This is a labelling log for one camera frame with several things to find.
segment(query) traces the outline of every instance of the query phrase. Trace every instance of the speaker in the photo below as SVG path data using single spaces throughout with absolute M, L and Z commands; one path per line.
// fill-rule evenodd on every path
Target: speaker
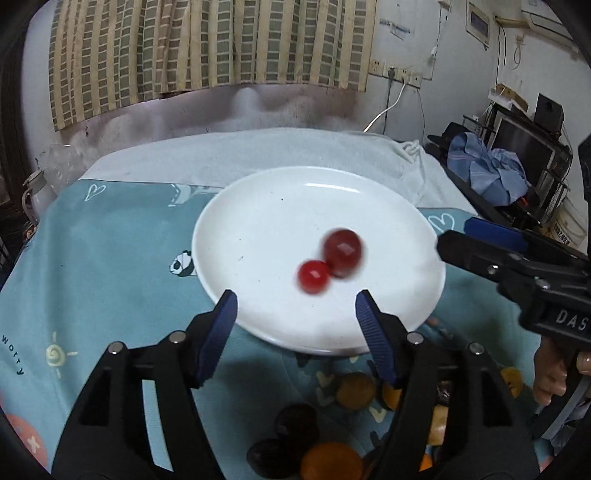
M 542 94 L 538 95 L 538 105 L 535 108 L 534 123 L 550 134 L 560 133 L 564 111 L 562 105 L 550 100 Z

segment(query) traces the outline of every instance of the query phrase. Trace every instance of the white sheet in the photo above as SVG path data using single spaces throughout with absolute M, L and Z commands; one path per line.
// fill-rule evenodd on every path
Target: white sheet
M 476 211 L 417 141 L 272 128 L 173 138 L 104 156 L 83 178 L 226 187 L 266 168 L 319 166 L 376 180 L 417 207 Z

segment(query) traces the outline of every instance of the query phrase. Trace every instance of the bed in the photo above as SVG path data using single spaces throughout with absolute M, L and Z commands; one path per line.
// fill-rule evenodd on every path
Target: bed
M 249 173 L 288 165 L 379 181 L 416 205 L 437 233 L 462 231 L 475 215 L 417 142 L 380 135 L 268 129 L 166 140 L 103 157 L 49 208 L 0 292 L 0 403 L 44 467 L 109 343 L 151 345 L 212 308 L 190 262 L 191 232 L 207 202 Z M 439 328 L 424 327 L 447 340 L 482 342 L 531 384 L 539 340 L 517 325 L 517 316 L 491 282 L 448 267 L 431 319 Z M 303 359 L 235 326 L 216 375 L 194 393 L 224 474 L 257 478 L 244 469 L 246 449 L 269 435 L 263 417 L 295 401 L 319 409 L 323 439 L 348 442 L 360 453 L 374 448 L 392 413 L 375 403 L 344 416 L 330 380 L 352 371 L 371 375 L 369 360 Z M 155 461 L 170 468 L 153 385 L 144 386 L 144 404 Z

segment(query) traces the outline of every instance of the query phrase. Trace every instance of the metal screw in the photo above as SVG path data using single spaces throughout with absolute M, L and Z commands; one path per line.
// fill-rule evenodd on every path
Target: metal screw
M 413 345 L 419 345 L 423 342 L 425 337 L 418 332 L 410 332 L 407 335 L 407 340 Z
M 113 355 L 117 355 L 121 350 L 123 350 L 123 347 L 123 342 L 113 342 L 107 347 L 107 351 Z
M 470 349 L 470 351 L 474 354 L 474 355 L 481 355 L 484 353 L 484 347 L 479 344 L 479 343 L 471 343 L 470 345 L 468 345 L 468 348 Z
M 543 278 L 538 278 L 535 281 L 535 284 L 538 285 L 540 288 L 543 288 L 544 290 L 548 290 L 550 288 L 550 284 L 548 282 L 546 282 L 546 280 L 544 280 Z
M 168 336 L 168 340 L 170 340 L 172 343 L 184 342 L 185 338 L 187 338 L 187 334 L 182 330 L 177 330 Z

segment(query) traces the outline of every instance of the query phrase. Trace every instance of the wall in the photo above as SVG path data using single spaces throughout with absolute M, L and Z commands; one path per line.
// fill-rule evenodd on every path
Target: wall
M 515 89 L 530 104 L 533 114 L 538 94 L 551 98 L 564 108 L 564 126 L 572 143 L 574 160 L 567 180 L 571 188 L 569 198 L 587 216 L 583 198 L 583 181 L 578 146 L 591 132 L 591 69 L 583 57 L 555 42 L 540 37 L 530 30 L 507 30 L 507 61 L 501 70 L 503 83 Z M 525 34 L 521 47 L 521 63 L 514 62 L 515 36 Z M 580 248 L 586 252 L 586 242 Z
M 442 10 L 441 36 L 437 58 L 429 62 L 431 50 L 437 42 L 439 5 L 436 0 L 407 2 L 378 2 L 372 58 L 413 70 L 422 70 L 432 81 L 424 80 L 420 89 L 426 118 L 426 135 L 441 134 L 451 121 L 462 123 L 463 115 L 480 115 L 488 105 L 488 90 L 494 83 L 498 59 L 498 28 L 493 20 L 494 1 L 473 1 L 489 15 L 491 21 L 490 48 L 466 32 L 466 0 L 452 0 L 452 11 Z M 412 15 L 399 13 L 398 4 L 414 5 Z M 401 40 L 384 25 L 380 18 L 392 19 L 415 28 L 414 36 Z M 368 84 L 374 90 L 386 91 L 387 80 L 372 77 Z M 392 87 L 394 101 L 401 85 Z M 396 139 L 420 138 L 423 118 L 417 91 L 409 88 L 399 106 L 388 115 L 386 134 Z
M 491 12 L 493 0 L 474 0 Z M 487 92 L 494 80 L 498 46 L 492 25 L 491 48 L 465 29 L 466 0 L 452 0 L 452 13 L 442 25 L 433 81 L 423 82 L 421 98 L 426 119 L 425 134 L 441 134 L 450 121 L 462 115 L 478 115 L 487 106 Z M 25 138 L 31 165 L 52 143 L 73 144 L 88 161 L 115 150 L 148 141 L 209 131 L 291 126 L 362 130 L 384 109 L 387 79 L 371 76 L 367 92 L 355 93 L 310 86 L 223 87 L 192 92 L 167 100 L 155 100 L 110 112 L 54 132 L 49 108 L 48 39 L 56 0 L 50 0 L 35 16 L 27 33 L 23 60 L 22 105 Z M 415 33 L 404 41 L 381 17 L 411 23 Z M 436 0 L 378 0 L 374 52 L 384 60 L 426 68 L 424 61 L 437 40 L 439 5 Z M 400 84 L 392 87 L 394 101 Z M 381 132 L 377 122 L 372 129 Z M 387 134 L 398 140 L 421 138 L 423 114 L 415 89 L 408 88 L 400 104 L 388 115 Z

